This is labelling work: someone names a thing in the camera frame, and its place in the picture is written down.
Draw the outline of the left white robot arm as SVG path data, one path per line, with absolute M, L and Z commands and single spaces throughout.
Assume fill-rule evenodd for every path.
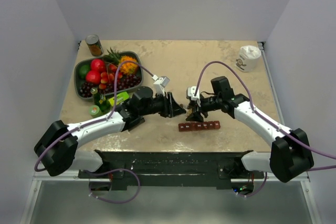
M 154 94 L 151 88 L 140 87 L 109 114 L 80 123 L 53 122 L 34 147 L 37 163 L 43 164 L 43 168 L 36 165 L 34 170 L 46 171 L 54 177 L 72 168 L 88 170 L 97 178 L 103 178 L 108 174 L 109 165 L 96 151 L 80 152 L 80 147 L 108 134 L 130 131 L 142 124 L 146 115 L 173 118 L 185 112 L 171 92 Z

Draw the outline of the small pill bottle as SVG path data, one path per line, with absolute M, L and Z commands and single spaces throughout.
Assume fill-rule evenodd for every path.
M 194 112 L 194 107 L 188 105 L 188 106 L 185 108 L 185 110 L 186 110 L 186 116 L 189 116 L 189 115 L 191 115 L 191 114 Z

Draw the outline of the red weekly pill organizer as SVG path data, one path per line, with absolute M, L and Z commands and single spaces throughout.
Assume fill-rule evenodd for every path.
M 180 123 L 178 125 L 179 132 L 193 132 L 193 131 L 206 131 L 206 130 L 219 130 L 219 121 L 207 121 L 207 122 L 187 122 Z

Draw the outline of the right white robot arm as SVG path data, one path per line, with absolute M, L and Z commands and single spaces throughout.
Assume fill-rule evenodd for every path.
M 234 173 L 246 178 L 252 171 L 268 172 L 281 182 L 288 182 L 314 166 L 312 153 L 306 147 L 308 137 L 302 129 L 292 130 L 256 108 L 243 94 L 235 94 L 226 77 L 211 80 L 213 95 L 203 97 L 195 86 L 186 90 L 191 110 L 187 121 L 203 122 L 210 111 L 221 110 L 256 134 L 270 147 L 269 153 L 255 151 L 243 155 L 234 165 Z

